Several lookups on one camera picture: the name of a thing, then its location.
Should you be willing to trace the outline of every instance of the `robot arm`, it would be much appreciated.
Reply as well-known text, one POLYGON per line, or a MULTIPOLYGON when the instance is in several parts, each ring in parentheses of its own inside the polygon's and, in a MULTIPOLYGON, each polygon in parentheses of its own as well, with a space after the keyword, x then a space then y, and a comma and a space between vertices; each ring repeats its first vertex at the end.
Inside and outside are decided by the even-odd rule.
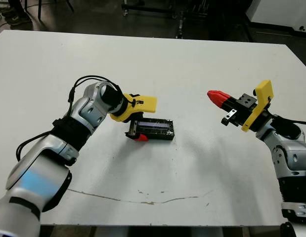
POLYGON ((275 116, 267 110, 273 98, 271 82, 263 81, 255 90, 257 99, 243 94, 235 99, 221 91, 208 96, 228 114, 224 125, 241 125, 242 130, 256 132, 270 149, 280 191, 282 215, 289 222, 281 226, 283 236, 306 236, 306 142, 304 132, 294 123, 304 123, 275 116))
POLYGON ((99 81, 89 85, 72 106, 74 89, 65 117, 56 120, 11 171, 0 199, 0 236, 39 236, 40 214, 58 205, 72 179, 66 166, 75 163, 87 139, 107 114, 119 118, 137 103, 143 104, 130 102, 115 84, 99 81))

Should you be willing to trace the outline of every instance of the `table leg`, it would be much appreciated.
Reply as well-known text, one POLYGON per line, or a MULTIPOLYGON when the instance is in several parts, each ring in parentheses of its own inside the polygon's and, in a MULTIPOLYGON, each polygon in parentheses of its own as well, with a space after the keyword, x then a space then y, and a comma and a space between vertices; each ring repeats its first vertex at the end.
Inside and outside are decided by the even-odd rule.
POLYGON ((41 9, 42 9, 42 0, 39 0, 39 13, 38 13, 39 20, 41 20, 41 9))

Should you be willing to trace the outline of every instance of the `black cable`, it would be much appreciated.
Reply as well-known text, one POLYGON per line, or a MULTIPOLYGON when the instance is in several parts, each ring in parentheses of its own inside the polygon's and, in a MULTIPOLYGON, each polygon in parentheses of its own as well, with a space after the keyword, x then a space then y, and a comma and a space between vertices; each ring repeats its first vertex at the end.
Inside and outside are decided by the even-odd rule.
POLYGON ((291 119, 287 119, 287 118, 283 118, 281 116, 275 116, 275 115, 272 115, 272 118, 273 119, 280 119, 280 120, 283 120, 284 122, 299 123, 299 124, 306 125, 306 121, 291 120, 291 119))
POLYGON ((6 25, 6 24, 8 24, 8 23, 7 23, 7 22, 5 22, 5 23, 1 24, 1 25, 0 25, 0 27, 4 26, 4 25, 6 25))
MULTIPOLYGON (((66 1, 58 1, 58 2, 46 2, 46 3, 42 3, 42 6, 43 5, 51 5, 51 4, 57 4, 57 3, 62 3, 62 2, 66 2, 66 1)), ((30 5, 28 6, 27 8, 30 8, 32 6, 38 6, 38 4, 33 4, 33 5, 30 5)))
MULTIPOLYGON (((87 81, 87 80, 107 81, 107 82, 111 83, 111 84, 115 87, 115 89, 116 89, 118 92, 120 92, 120 93, 122 94, 122 96, 123 96, 129 103, 131 103, 132 105, 135 103, 135 101, 133 101, 133 102, 129 101, 129 100, 123 95, 123 93, 122 93, 120 87, 119 87, 118 85, 116 85, 115 83, 113 83, 112 81, 110 81, 109 79, 107 79, 107 78, 105 78, 105 77, 101 77, 101 76, 95 76, 95 75, 84 76, 84 77, 79 78, 79 79, 75 82, 74 86, 71 88, 71 90, 70 90, 70 92, 69 92, 69 96, 68 96, 69 108, 68 108, 68 111, 67 111, 67 113, 66 113, 66 115, 65 115, 65 117, 64 117, 65 119, 68 118, 68 117, 70 116, 71 112, 72 112, 72 107, 73 107, 73 102, 74 102, 74 97, 75 97, 75 88, 76 88, 77 86, 81 85, 82 83, 84 83, 84 82, 87 81)), ((16 159, 17 159, 18 161, 21 160, 21 152, 22 152, 22 149, 23 149, 28 143, 30 143, 30 142, 32 142, 32 141, 34 141, 34 140, 36 140, 36 139, 38 139, 38 138, 40 138, 40 137, 47 136, 47 135, 50 134, 50 132, 51 132, 51 130, 50 130, 50 131, 47 131, 47 132, 44 132, 44 133, 41 133, 41 134, 39 134, 39 135, 37 135, 37 136, 35 136, 35 137, 33 137, 33 138, 30 138, 29 140, 26 140, 25 142, 22 142, 22 143, 18 146, 18 148, 16 149, 16 152, 15 152, 16 159)))
POLYGON ((34 141, 34 140, 36 140, 36 139, 38 139, 38 138, 40 138, 40 137, 46 136, 46 135, 48 135, 49 133, 50 133, 50 131, 44 132, 44 133, 41 133, 40 135, 37 135, 37 136, 35 136, 35 137, 30 138, 29 140, 26 140, 25 142, 22 142, 22 143, 18 146, 18 148, 16 149, 16 152, 15 152, 16 159, 17 159, 18 161, 20 161, 20 159, 21 159, 21 151, 22 151, 22 149, 23 149, 28 143, 30 143, 30 142, 32 142, 32 141, 34 141))

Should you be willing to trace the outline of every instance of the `black strap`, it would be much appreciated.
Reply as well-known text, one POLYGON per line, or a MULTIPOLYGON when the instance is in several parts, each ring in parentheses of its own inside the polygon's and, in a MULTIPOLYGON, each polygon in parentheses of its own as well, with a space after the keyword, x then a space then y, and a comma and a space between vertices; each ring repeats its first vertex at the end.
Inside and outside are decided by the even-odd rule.
POLYGON ((20 198, 20 197, 11 197, 9 200, 9 203, 15 203, 15 204, 19 204, 21 206, 27 207, 38 218, 38 220, 40 220, 41 212, 38 209, 38 207, 35 206, 33 203, 26 201, 25 199, 20 198))

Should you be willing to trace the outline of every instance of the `black chair leg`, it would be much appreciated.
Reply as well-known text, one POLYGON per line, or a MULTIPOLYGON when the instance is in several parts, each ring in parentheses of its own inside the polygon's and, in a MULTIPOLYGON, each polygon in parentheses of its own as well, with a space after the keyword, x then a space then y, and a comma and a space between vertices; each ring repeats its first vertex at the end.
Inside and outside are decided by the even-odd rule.
POLYGON ((42 9, 42 0, 39 0, 39 13, 38 13, 39 20, 41 20, 41 9, 42 9))
POLYGON ((67 2, 67 4, 69 5, 71 11, 74 12, 74 8, 73 8, 73 6, 70 4, 69 0, 66 0, 66 2, 67 2))

